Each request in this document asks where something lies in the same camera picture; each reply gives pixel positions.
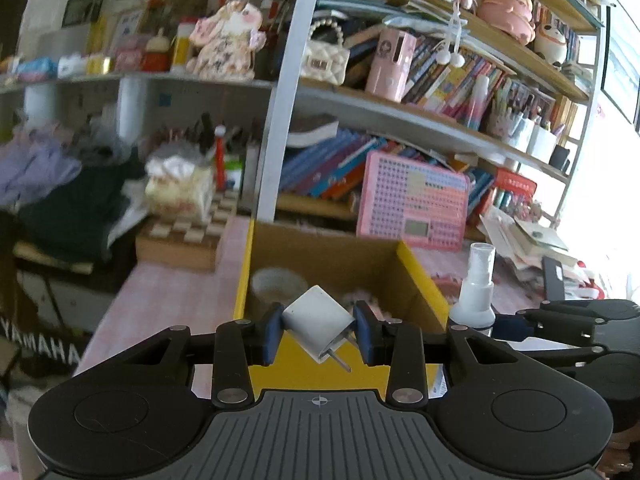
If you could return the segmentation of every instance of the white spray bottle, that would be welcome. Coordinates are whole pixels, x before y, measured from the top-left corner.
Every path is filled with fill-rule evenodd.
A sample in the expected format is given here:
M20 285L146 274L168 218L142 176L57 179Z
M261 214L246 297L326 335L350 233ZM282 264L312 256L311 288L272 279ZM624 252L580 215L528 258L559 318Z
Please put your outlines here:
M462 281L460 298L449 311L449 323L466 325L490 335L495 322L491 308L494 294L495 247L490 244L472 244L469 253L469 268Z

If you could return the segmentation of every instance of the dark green cloth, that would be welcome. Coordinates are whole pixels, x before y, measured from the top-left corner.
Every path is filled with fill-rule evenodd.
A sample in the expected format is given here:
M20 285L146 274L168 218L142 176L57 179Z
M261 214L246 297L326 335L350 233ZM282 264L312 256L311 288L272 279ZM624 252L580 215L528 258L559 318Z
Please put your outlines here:
M43 253L69 263L106 262L109 232L129 205L122 185L144 176L134 150L119 166L83 168L68 184L21 208L18 218Z

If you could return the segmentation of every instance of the paper stack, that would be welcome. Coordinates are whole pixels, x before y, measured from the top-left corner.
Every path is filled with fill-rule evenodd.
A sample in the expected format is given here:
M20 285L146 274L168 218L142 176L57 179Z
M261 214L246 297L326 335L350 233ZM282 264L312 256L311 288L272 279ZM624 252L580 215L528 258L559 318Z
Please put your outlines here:
M514 220L494 206L480 219L482 223L479 229L495 246L498 256L501 256L515 277L521 283L529 285L535 293L543 291L543 256L562 263L567 299L576 294L580 284L589 283L589 271L577 265L578 259L569 254L568 247L552 229Z

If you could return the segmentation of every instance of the pencil holder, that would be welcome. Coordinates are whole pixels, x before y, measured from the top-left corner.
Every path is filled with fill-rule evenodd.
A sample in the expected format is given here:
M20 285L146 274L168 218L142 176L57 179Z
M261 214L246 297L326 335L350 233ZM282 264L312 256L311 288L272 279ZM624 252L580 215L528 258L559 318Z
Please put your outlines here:
M527 153L542 162L549 162L558 138L549 130L536 126L531 134Z
M506 139L508 145L514 147L521 152L526 151L529 145L529 139L533 133L533 129L536 127L536 123L530 119L523 119L520 121L513 135Z
M492 113L487 124L487 133L492 137L506 141L509 138L511 119L504 115Z

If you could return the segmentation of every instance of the metal screw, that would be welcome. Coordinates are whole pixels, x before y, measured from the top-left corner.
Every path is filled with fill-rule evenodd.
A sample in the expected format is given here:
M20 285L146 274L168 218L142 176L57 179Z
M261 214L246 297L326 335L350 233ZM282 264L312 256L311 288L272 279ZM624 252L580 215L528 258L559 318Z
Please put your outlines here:
M415 404L424 399L424 395L414 388L399 388L391 394L391 397L400 404Z
M238 404L247 399L249 395L240 388L226 388L218 393L218 400L225 404Z

